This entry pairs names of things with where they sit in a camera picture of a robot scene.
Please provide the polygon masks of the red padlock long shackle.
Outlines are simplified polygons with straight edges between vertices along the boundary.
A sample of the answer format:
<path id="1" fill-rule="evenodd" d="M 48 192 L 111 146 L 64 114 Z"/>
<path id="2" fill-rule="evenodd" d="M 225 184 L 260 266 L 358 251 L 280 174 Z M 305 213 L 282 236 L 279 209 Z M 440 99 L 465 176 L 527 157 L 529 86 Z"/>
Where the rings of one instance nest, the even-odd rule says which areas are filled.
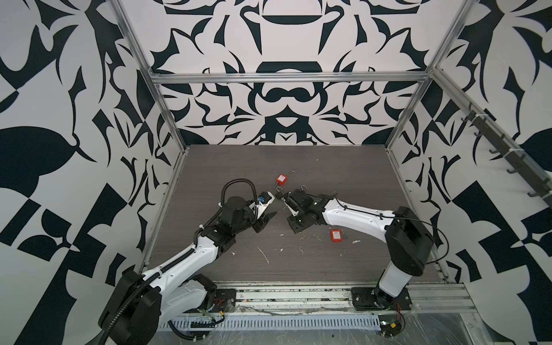
<path id="1" fill-rule="evenodd" d="M 331 230 L 331 240 L 332 242 L 342 242 L 344 239 L 343 233 L 341 230 L 332 229 Z"/>

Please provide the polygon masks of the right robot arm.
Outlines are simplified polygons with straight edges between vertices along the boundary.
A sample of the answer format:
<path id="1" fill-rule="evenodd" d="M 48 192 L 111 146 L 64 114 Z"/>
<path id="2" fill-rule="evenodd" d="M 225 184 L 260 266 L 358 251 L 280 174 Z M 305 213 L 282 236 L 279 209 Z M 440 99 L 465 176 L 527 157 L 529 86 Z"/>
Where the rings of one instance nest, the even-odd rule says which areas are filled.
<path id="1" fill-rule="evenodd" d="M 355 310 L 388 310 L 407 302 L 407 285 L 413 277 L 420 277 L 431 250 L 434 237 L 408 207 L 396 211 L 382 211 L 348 204 L 332 195 L 311 195 L 301 189 L 277 193 L 290 210 L 287 222 L 298 234 L 313 225 L 347 228 L 370 235 L 384 242 L 390 263 L 374 288 L 352 289 Z"/>

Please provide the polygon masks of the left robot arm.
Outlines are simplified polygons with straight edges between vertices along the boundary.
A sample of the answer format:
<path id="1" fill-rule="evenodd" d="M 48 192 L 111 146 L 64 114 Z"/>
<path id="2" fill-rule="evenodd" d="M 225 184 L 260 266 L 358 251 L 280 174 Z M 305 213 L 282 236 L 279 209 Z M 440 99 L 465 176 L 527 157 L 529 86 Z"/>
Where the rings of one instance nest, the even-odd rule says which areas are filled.
<path id="1" fill-rule="evenodd" d="M 98 344 L 148 344 L 158 326 L 185 311 L 210 308 L 216 285 L 198 271 L 227 252 L 237 234 L 261 232 L 275 216 L 267 213 L 274 201 L 269 191 L 251 201 L 239 196 L 223 200 L 184 250 L 144 273 L 123 274 L 99 317 Z"/>

